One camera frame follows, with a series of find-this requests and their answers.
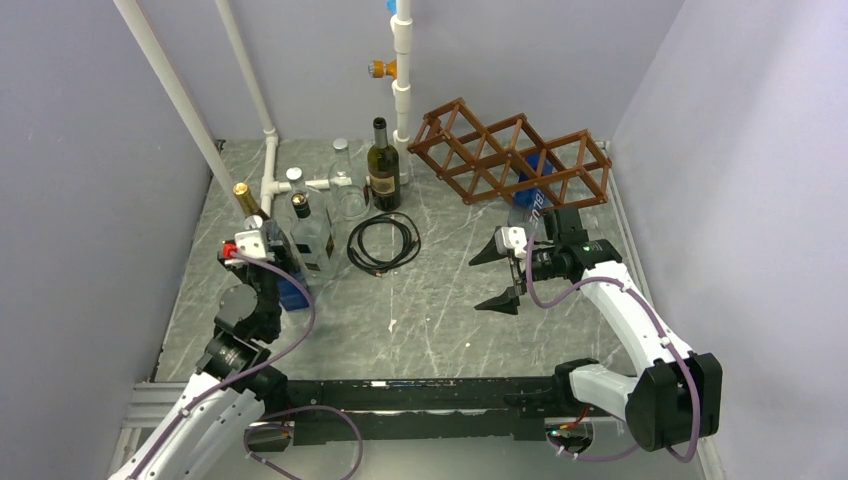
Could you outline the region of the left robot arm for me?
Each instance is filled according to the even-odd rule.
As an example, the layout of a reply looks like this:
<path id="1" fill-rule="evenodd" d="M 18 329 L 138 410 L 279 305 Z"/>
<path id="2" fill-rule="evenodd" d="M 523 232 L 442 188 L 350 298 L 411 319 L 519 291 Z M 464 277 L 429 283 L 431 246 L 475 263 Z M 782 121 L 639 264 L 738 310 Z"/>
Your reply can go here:
<path id="1" fill-rule="evenodd" d="M 250 423 L 279 417 L 287 377 L 268 366 L 281 332 L 281 294 L 308 305 L 305 280 L 286 240 L 227 240 L 219 263 L 239 282 L 218 303 L 213 336 L 178 399 L 115 479 L 200 479 Z"/>

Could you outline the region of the white PVC pipe frame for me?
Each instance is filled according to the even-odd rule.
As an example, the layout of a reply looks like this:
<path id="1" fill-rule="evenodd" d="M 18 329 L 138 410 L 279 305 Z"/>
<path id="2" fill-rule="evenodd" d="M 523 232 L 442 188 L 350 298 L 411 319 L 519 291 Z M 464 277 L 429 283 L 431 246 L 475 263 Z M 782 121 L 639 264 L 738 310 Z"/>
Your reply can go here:
<path id="1" fill-rule="evenodd" d="M 408 146 L 410 143 L 409 123 L 412 103 L 410 79 L 410 54 L 413 39 L 412 3 L 410 1 L 393 1 L 391 4 L 393 7 L 391 9 L 390 28 L 395 52 L 395 60 L 393 61 L 395 75 L 391 87 L 396 111 L 396 129 L 392 132 L 392 139 L 400 155 L 400 183 L 406 185 L 411 177 Z M 213 177 L 234 208 L 239 209 L 238 201 L 232 192 L 235 181 L 223 163 L 201 111 L 195 106 L 188 89 L 154 32 L 146 13 L 137 1 L 116 1 L 114 5 L 200 150 Z M 280 137 L 263 97 L 232 5 L 228 1 L 217 1 L 215 5 L 256 108 L 264 134 L 265 159 L 259 201 L 261 207 L 267 213 L 271 213 L 274 199 L 290 190 L 289 183 L 280 182 L 275 178 Z"/>

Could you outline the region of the blue label clear bottle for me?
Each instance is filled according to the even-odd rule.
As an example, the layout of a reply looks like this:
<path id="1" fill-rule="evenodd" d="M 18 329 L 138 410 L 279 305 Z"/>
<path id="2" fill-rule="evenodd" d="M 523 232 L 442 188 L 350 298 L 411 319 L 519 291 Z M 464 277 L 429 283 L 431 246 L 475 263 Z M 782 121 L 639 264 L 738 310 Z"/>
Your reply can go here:
<path id="1" fill-rule="evenodd" d="M 542 165 L 542 175 L 553 172 L 553 166 L 548 160 L 540 160 L 540 154 L 528 155 L 527 163 L 533 168 Z M 507 217 L 509 227 L 522 227 L 528 230 L 537 229 L 537 223 L 542 209 L 551 206 L 550 200 L 541 192 L 540 188 L 533 187 L 514 193 L 513 204 Z"/>
<path id="2" fill-rule="evenodd" d="M 306 291 L 308 283 L 298 261 L 295 248 L 273 219 L 264 219 L 261 227 L 268 246 L 266 261 L 294 278 Z M 306 310 L 309 302 L 304 293 L 290 280 L 278 280 L 279 300 L 282 308 L 288 312 Z"/>

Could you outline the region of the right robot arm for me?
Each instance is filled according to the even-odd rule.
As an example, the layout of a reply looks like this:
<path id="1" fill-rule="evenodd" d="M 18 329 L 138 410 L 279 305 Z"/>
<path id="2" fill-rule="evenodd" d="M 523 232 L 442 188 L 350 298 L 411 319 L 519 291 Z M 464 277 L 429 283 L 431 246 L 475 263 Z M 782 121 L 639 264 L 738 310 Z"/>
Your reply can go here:
<path id="1" fill-rule="evenodd" d="M 515 315 L 524 294 L 551 309 L 582 293 L 611 326 L 635 373 L 619 374 L 593 359 L 560 364 L 552 376 L 553 406 L 564 415 L 598 407 L 626 424 L 637 447 L 690 462 L 699 439 L 718 430 L 720 362 L 711 353 L 696 353 L 672 331 L 615 247 L 590 239 L 577 208 L 548 211 L 541 221 L 544 240 L 533 228 L 498 227 L 470 260 L 476 266 L 505 259 L 511 269 L 511 285 L 478 309 Z"/>

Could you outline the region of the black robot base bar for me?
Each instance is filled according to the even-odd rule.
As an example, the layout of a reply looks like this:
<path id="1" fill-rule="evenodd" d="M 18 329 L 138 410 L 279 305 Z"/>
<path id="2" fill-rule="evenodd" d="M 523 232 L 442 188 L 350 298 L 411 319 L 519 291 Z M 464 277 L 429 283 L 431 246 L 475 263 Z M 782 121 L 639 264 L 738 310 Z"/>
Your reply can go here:
<path id="1" fill-rule="evenodd" d="M 608 418 L 567 400 L 551 376 L 291 380 L 261 422 L 296 446 L 347 440 L 507 437 L 543 441 L 552 430 Z"/>

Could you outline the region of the brown wooden wine rack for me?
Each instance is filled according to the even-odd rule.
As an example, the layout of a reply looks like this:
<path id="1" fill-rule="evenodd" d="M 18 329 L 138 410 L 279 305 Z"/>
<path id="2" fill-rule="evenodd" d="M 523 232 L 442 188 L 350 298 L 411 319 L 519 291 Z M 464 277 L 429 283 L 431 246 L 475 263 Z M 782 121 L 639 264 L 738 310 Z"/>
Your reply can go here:
<path id="1" fill-rule="evenodd" d="M 609 201 L 612 162 L 589 130 L 545 140 L 523 113 L 486 125 L 461 97 L 424 114 L 408 151 L 466 205 L 533 189 L 544 211 Z"/>

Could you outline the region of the brown gold-capped wine bottle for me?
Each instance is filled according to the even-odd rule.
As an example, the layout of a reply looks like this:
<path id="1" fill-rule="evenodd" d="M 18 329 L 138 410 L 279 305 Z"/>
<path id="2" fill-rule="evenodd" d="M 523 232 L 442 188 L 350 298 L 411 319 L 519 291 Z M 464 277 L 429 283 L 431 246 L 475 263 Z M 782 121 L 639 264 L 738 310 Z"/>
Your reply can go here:
<path id="1" fill-rule="evenodd" d="M 260 229 L 268 223 L 270 217 L 256 201 L 246 183 L 236 183 L 232 192 L 244 213 L 243 225 L 245 229 Z"/>

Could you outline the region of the dark bottle black cap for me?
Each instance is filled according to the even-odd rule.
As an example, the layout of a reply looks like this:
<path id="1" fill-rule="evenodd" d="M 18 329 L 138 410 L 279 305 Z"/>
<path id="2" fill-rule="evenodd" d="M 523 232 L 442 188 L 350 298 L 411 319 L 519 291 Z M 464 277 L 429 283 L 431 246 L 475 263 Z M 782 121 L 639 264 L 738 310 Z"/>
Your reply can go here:
<path id="1" fill-rule="evenodd" d="M 306 269 L 315 275 L 330 277 L 335 270 L 335 243 L 325 212 L 313 207 L 304 193 L 291 198 L 296 222 L 291 236 Z"/>

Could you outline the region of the aluminium rail frame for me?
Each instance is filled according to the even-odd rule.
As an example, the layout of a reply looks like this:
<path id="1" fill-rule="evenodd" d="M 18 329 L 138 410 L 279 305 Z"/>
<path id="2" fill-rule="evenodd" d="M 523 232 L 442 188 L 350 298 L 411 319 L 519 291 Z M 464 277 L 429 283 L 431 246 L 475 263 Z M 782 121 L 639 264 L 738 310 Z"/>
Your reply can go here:
<path id="1" fill-rule="evenodd" d="M 347 414 L 358 431 L 345 432 L 329 421 L 313 418 L 299 434 L 303 445 L 347 441 L 358 436 L 368 440 L 400 439 L 388 428 L 409 429 L 407 439 L 510 436 L 537 441 L 542 424 L 573 419 L 573 408 L 556 410 L 552 403 L 509 406 L 506 396 L 535 398 L 542 392 L 542 377 L 451 378 L 447 380 L 295 380 L 289 384 L 296 404 L 330 402 Z M 129 479 L 144 456 L 144 429 L 165 427 L 204 389 L 207 378 L 193 376 L 185 382 L 142 382 L 135 385 L 122 423 L 109 474 Z"/>

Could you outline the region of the orange valve fitting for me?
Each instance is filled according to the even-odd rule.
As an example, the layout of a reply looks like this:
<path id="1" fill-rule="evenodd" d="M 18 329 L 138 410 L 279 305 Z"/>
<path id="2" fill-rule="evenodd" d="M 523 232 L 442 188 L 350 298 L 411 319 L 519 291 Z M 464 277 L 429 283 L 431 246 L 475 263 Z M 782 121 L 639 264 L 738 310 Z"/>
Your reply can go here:
<path id="1" fill-rule="evenodd" d="M 392 80 L 397 79 L 397 62 L 395 60 L 391 60 L 389 62 L 374 60 L 368 65 L 367 69 L 368 74 L 371 78 L 391 78 Z"/>

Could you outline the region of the clear glass bottle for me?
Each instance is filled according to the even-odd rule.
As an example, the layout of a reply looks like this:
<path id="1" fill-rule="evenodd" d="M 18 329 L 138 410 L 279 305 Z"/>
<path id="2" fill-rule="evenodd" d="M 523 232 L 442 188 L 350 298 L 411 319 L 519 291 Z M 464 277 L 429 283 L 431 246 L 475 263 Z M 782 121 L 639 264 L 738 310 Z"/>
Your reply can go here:
<path id="1" fill-rule="evenodd" d="M 285 176 L 289 184 L 289 193 L 291 195 L 309 195 L 309 188 L 300 167 L 288 168 L 285 172 Z"/>
<path id="2" fill-rule="evenodd" d="M 332 147 L 333 163 L 328 170 L 327 180 L 336 213 L 344 220 L 362 218 L 370 209 L 370 194 L 365 177 L 355 171 L 346 139 L 335 139 Z"/>

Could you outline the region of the dark green wine bottle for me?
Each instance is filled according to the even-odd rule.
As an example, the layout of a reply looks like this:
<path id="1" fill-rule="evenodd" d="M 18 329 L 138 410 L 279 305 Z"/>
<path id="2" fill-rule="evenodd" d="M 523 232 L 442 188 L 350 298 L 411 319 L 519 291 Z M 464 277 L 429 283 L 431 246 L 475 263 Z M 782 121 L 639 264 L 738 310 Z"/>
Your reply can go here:
<path id="1" fill-rule="evenodd" d="M 401 204 L 399 154 L 388 141 L 386 120 L 376 117 L 372 126 L 374 143 L 367 154 L 369 184 L 375 207 L 390 212 Z"/>

